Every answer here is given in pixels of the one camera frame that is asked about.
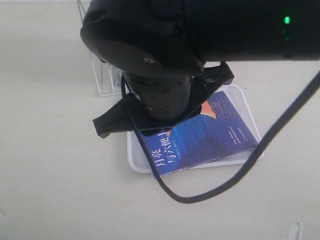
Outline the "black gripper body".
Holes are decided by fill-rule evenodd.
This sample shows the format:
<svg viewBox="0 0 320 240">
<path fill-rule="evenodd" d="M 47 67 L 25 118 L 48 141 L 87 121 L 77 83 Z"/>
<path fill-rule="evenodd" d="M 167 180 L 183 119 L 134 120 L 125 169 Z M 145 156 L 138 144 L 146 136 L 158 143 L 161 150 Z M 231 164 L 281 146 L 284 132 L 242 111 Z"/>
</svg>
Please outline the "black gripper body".
<svg viewBox="0 0 320 240">
<path fill-rule="evenodd" d="M 160 130 L 170 131 L 178 124 L 200 114 L 215 117 L 210 96 L 223 85 L 232 83 L 234 75 L 226 62 L 207 67 L 200 75 L 178 81 L 161 78 L 149 80 L 123 73 L 124 96 L 93 125 L 102 139 L 110 134 L 138 129 L 145 136 Z"/>
</svg>

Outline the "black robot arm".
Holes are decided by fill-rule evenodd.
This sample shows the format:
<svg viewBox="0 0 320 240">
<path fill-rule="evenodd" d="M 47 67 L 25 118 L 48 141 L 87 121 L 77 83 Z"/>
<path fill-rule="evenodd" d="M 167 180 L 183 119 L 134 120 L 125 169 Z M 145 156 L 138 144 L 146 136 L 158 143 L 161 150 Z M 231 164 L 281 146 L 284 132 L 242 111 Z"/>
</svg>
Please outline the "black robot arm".
<svg viewBox="0 0 320 240">
<path fill-rule="evenodd" d="M 201 111 L 234 76 L 228 62 L 317 61 L 317 0 L 93 0 L 85 46 L 122 71 L 126 94 L 93 120 L 96 133 L 153 135 Z"/>
</svg>

